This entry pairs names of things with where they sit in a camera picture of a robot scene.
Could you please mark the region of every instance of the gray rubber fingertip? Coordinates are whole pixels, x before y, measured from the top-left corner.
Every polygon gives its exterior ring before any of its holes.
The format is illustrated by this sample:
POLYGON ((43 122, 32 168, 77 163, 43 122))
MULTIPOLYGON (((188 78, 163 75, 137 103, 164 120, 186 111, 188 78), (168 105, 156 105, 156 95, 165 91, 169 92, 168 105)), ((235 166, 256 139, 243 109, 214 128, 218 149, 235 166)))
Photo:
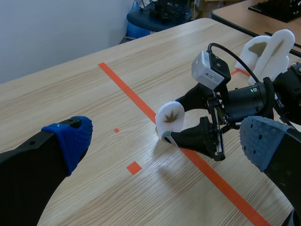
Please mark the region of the gray rubber fingertip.
POLYGON ((241 122, 240 143, 247 158, 261 171, 268 167, 286 131, 291 128, 278 121, 250 116, 241 122))

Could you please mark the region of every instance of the white plastic part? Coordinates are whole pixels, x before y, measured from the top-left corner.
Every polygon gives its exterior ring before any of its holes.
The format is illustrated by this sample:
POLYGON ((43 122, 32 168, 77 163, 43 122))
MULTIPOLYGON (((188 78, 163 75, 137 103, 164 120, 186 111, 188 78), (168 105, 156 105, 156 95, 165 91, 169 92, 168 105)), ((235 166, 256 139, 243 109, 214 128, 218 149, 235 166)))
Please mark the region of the white plastic part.
MULTIPOLYGON (((257 36, 251 40, 249 40, 241 54, 239 55, 239 58, 242 59, 242 61, 253 71, 254 68, 255 68, 255 64, 256 64, 256 61, 258 60, 258 56, 256 53, 252 52, 249 50, 249 48, 252 48, 254 45, 256 44, 259 44, 259 43, 268 43, 269 40, 270 40, 270 36, 266 36, 266 35, 261 35, 261 36, 257 36)), ((239 62, 236 62, 235 64, 235 68, 237 69, 241 69, 241 70, 246 70, 239 62)))
MULTIPOLYGON (((282 71, 287 69, 287 54, 292 49, 295 43, 294 34, 287 29, 275 32, 266 46, 260 60, 253 70, 259 81, 263 78, 275 78, 282 71)), ((255 84, 252 77, 249 79, 249 84, 255 84)))
POLYGON ((159 137, 166 131, 181 132, 184 123, 185 111, 182 104, 170 101, 160 107, 156 115, 156 124, 159 137))

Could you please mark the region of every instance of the desk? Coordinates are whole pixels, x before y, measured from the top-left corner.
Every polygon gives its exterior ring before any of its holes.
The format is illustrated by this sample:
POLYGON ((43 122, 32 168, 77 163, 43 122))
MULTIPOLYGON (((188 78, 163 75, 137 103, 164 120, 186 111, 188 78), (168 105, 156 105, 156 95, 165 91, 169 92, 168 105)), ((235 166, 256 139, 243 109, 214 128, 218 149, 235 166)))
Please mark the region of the desk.
MULTIPOLYGON (((301 45, 301 17, 289 23, 284 23, 248 10, 249 6, 256 5, 259 2, 262 2, 262 0, 246 0, 216 9, 212 11, 212 19, 253 37, 264 35, 265 32, 273 34, 279 30, 288 29, 294 33, 296 43, 301 45)), ((293 47, 291 53, 301 57, 301 48, 293 47)))
MULTIPOLYGON (((182 152, 158 141, 154 124, 97 65, 105 62, 157 111, 195 86, 191 63, 209 42, 239 54, 250 38, 199 19, 1 84, 0 152, 71 116, 93 121, 88 153, 58 187, 39 225, 251 225, 182 152), (126 167, 134 161, 142 170, 133 176, 126 167)), ((231 57, 214 52, 233 69, 231 57)), ((228 88, 247 79, 234 76, 228 88)), ((188 112, 184 127, 204 114, 188 112)), ((229 131, 224 143, 226 160, 206 162, 271 225, 281 225, 292 210, 288 200, 244 156, 238 131, 229 131)))

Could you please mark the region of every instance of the orange tape line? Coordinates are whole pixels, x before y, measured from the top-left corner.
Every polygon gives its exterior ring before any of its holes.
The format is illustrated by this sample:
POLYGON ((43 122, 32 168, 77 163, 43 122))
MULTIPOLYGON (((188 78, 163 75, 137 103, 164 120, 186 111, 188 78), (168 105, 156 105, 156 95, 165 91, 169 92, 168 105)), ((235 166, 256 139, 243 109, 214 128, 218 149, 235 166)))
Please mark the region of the orange tape line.
MULTIPOLYGON (((99 64, 99 67, 129 96, 131 100, 155 123, 154 111, 146 105, 141 98, 133 92, 127 84, 121 80, 114 71, 105 63, 99 64)), ((199 168, 203 174, 255 225, 270 226, 270 224, 247 203, 206 161, 204 161, 195 151, 181 149, 193 164, 199 168)))
POLYGON ((132 175, 138 173, 142 168, 141 166, 138 165, 138 163, 133 162, 131 163, 129 166, 127 166, 128 171, 130 171, 130 173, 132 175))
POLYGON ((243 71, 243 70, 241 70, 241 69, 236 69, 236 70, 232 71, 232 72, 231 72, 231 75, 235 75, 235 74, 238 73, 238 72, 241 72, 242 74, 245 74, 246 76, 249 76, 249 77, 250 77, 250 74, 249 74, 249 73, 247 73, 247 72, 245 72, 245 71, 243 71))
POLYGON ((141 100, 141 98, 139 98, 137 94, 135 94, 135 92, 132 91, 132 89, 125 84, 123 80, 121 80, 120 77, 118 77, 118 75, 115 74, 105 63, 100 63, 98 66, 103 69, 103 71, 119 86, 119 88, 123 90, 123 92, 141 109, 141 111, 143 111, 144 114, 146 114, 146 116, 156 124, 156 114, 154 111, 148 107, 148 105, 144 103, 144 101, 141 100))

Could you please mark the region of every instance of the blue gripper pad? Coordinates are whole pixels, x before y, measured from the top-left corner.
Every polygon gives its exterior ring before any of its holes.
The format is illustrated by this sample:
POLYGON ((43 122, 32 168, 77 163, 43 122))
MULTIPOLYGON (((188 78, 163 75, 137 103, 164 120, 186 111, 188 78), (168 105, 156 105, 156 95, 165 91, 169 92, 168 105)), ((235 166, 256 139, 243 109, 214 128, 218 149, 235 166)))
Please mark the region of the blue gripper pad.
POLYGON ((79 128, 73 128, 66 124, 54 123, 45 126, 41 131, 56 134, 63 153, 68 176, 77 167, 81 155, 90 146, 92 138, 92 121, 85 116, 74 116, 73 119, 81 119, 79 128))
POLYGON ((240 143, 247 158, 261 171, 268 167, 286 131, 291 128, 278 121, 250 116, 241 122, 240 143))

